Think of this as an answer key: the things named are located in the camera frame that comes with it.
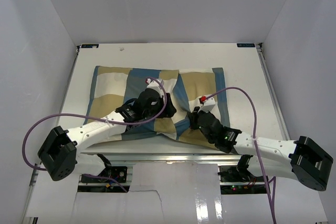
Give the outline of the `blue beige white checked pillowcase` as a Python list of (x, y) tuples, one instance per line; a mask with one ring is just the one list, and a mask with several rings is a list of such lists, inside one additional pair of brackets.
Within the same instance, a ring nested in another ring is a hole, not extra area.
[(130, 141), (165, 136), (175, 141), (214, 148), (200, 130), (192, 130), (187, 117), (209, 96), (226, 87), (223, 68), (155, 70), (96, 66), (94, 69), (87, 115), (102, 118), (127, 100), (137, 98), (146, 88), (147, 77), (160, 78), (171, 95), (177, 112), (172, 118), (155, 119), (126, 133), (112, 136), (112, 141)]

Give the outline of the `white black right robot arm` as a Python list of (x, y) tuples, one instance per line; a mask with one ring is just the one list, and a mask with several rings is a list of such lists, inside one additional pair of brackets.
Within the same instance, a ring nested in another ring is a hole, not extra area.
[(253, 139), (246, 132), (223, 126), (215, 115), (198, 106), (187, 117), (191, 129), (200, 130), (218, 150), (241, 156), (234, 172), (241, 180), (247, 182), (265, 173), (297, 180), (316, 191), (326, 190), (333, 158), (313, 139), (306, 136), (288, 141)]

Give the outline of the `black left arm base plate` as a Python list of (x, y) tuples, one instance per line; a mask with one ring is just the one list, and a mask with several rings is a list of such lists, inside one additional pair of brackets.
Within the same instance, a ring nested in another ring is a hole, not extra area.
[[(109, 171), (104, 170), (100, 177), (111, 177), (118, 181), (119, 183), (125, 183), (127, 181), (128, 168), (126, 166), (112, 166)], [(111, 183), (111, 180), (91, 178), (87, 176), (82, 176), (80, 181), (82, 183)]]

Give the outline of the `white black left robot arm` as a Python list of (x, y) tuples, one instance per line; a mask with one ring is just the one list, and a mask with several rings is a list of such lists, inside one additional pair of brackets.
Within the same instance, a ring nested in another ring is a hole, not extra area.
[(42, 161), (53, 181), (60, 181), (72, 173), (93, 175), (98, 181), (110, 178), (112, 165), (102, 154), (84, 154), (84, 150), (109, 137), (134, 129), (137, 123), (155, 115), (171, 118), (176, 113), (170, 94), (159, 94), (147, 88), (138, 98), (127, 100), (122, 106), (103, 117), (85, 125), (64, 130), (53, 128), (40, 150)]

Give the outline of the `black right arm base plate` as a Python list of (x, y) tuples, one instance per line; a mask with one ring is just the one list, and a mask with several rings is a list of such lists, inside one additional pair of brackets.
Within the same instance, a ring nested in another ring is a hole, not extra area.
[(247, 168), (237, 166), (219, 166), (218, 173), (222, 182), (245, 183), (247, 185), (263, 182), (262, 176), (255, 176)]

